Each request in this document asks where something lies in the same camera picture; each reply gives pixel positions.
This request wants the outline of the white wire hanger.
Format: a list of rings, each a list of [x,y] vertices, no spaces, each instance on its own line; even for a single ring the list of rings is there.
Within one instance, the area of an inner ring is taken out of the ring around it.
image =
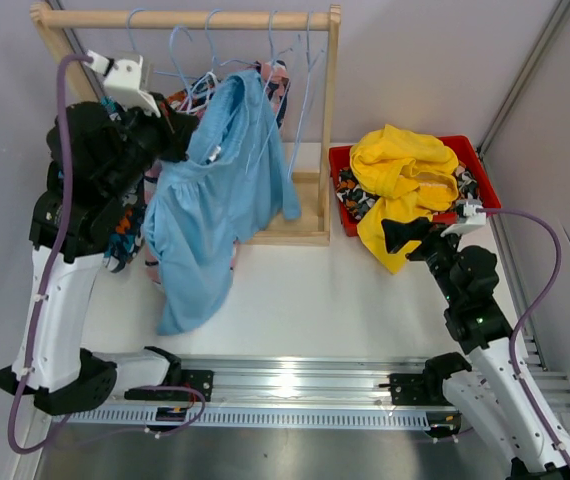
[[[208,107],[219,84],[220,79],[214,72],[206,72],[190,87],[178,92],[169,105],[175,111],[196,115]]]

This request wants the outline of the orange black camo shorts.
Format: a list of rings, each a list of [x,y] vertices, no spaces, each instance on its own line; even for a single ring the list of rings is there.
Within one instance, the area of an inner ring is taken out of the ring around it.
[[[472,172],[459,166],[455,171],[459,198],[464,200],[479,200],[480,187]],[[375,205],[378,196],[361,188],[350,167],[341,168],[338,172],[336,196],[345,207],[348,214],[359,222]]]

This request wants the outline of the yellow shorts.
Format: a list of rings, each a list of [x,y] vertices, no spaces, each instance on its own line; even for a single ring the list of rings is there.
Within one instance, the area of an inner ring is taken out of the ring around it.
[[[459,160],[438,138],[387,125],[366,134],[350,149],[350,168],[361,188],[377,197],[357,226],[369,252],[392,274],[420,243],[407,242],[388,253],[382,221],[410,223],[450,209],[459,198],[455,171]]]

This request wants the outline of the light blue shorts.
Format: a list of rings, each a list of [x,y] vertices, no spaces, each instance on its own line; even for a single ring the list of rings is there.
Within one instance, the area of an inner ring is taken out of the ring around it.
[[[261,76],[237,71],[217,88],[186,160],[161,162],[146,209],[145,240],[166,297],[158,334],[209,320],[231,288],[234,245],[277,215],[298,219],[300,201]]]

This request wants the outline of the pink white patterned shorts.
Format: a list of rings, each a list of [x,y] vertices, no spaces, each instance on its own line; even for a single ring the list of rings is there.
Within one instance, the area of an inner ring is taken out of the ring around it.
[[[251,63],[248,68],[255,70],[264,81],[265,95],[275,114],[277,128],[280,129],[286,114],[290,84],[290,77],[285,62],[282,60],[276,60],[273,62],[255,61],[254,63]],[[173,100],[177,93],[170,95],[168,97],[168,102]],[[205,110],[197,113],[196,115],[201,118]],[[145,205],[148,205],[152,200],[161,170],[162,165],[157,161],[144,175],[143,186]],[[163,290],[159,272],[159,261],[150,251],[148,242],[145,242],[143,246],[143,255],[147,276],[157,289]]]

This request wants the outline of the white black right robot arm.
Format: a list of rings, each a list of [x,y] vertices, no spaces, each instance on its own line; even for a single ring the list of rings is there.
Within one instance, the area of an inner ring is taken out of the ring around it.
[[[409,242],[407,254],[424,262],[447,307],[447,330],[460,346],[426,361],[423,395],[448,402],[506,464],[510,479],[570,479],[570,434],[553,413],[517,352],[517,330],[494,299],[498,259],[478,246],[459,245],[452,225],[427,218],[381,222],[388,253]]]

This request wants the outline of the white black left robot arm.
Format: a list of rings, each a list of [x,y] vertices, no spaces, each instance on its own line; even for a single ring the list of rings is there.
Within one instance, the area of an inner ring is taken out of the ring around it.
[[[30,317],[16,361],[0,369],[0,389],[30,395],[51,415],[90,411],[111,396],[169,400],[182,387],[181,360],[158,347],[99,354],[82,347],[89,300],[128,195],[156,160],[183,161],[196,117],[159,99],[111,117],[99,102],[65,107],[46,135],[51,153],[45,192],[32,216],[34,266]]]

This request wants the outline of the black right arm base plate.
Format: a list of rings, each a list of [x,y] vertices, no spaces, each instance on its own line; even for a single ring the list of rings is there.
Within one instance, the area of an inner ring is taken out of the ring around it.
[[[471,364],[460,353],[446,353],[428,359],[421,373],[392,373],[378,387],[389,391],[395,406],[451,406],[443,383],[461,371],[471,372]]]

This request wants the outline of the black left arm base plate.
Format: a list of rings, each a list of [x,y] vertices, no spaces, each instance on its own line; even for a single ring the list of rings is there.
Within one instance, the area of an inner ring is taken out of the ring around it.
[[[184,369],[180,357],[159,347],[146,346],[124,366],[127,400],[188,402],[199,401],[200,396],[211,400],[214,372]]]

